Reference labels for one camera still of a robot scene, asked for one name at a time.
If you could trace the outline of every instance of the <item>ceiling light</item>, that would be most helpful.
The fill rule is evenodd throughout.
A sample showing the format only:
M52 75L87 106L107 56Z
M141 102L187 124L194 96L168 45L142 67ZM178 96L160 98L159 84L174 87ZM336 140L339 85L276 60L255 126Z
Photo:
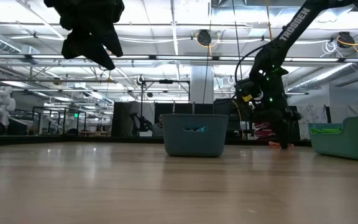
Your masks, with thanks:
M91 92L91 96L95 97L98 100L103 100L103 96L96 92Z
M149 59L148 55L123 55L121 57L116 57L115 55L110 55L111 59Z
M241 57L219 57L219 60L235 60L235 61L238 61L240 60ZM244 61L254 61L255 60L255 57L246 57L244 59Z
M34 36L32 36L32 35L21 35L21 36L10 37L10 39L20 40L20 39L30 39L33 37Z
M309 95L309 93L285 93L286 95Z
M21 83L21 82L3 81L3 83L11 85L11 86L21 87L21 88L27 87L26 84Z
M30 89L29 91L48 92L48 91L59 91L59 90L33 90L33 89Z
M292 58L293 62L337 62L337 58Z
M62 90L67 92L88 92L89 90Z
M262 37L266 31L266 28L252 28L248 35L252 37Z
M212 60L212 57L204 56L156 56L157 60Z
M35 91L34 93L37 94L37 95L43 96L43 97L49 97L48 95L40 93L40 92L37 92L37 91Z
M68 102L68 101L73 101L72 99L66 98L66 97L57 97L57 96L55 96L54 98L55 98L56 100L66 101L66 102Z
M31 57L35 59L64 59L62 55L32 55Z

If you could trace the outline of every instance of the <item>teal plastic bin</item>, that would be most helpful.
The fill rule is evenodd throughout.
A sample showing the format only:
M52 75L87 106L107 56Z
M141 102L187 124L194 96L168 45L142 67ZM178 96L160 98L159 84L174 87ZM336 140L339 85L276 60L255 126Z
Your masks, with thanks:
M228 120L218 114L164 114L165 151L170 156L219 157Z
M314 134L311 128L343 128L340 133ZM311 144L319 154L358 160L358 117L346 118L343 124L309 124Z

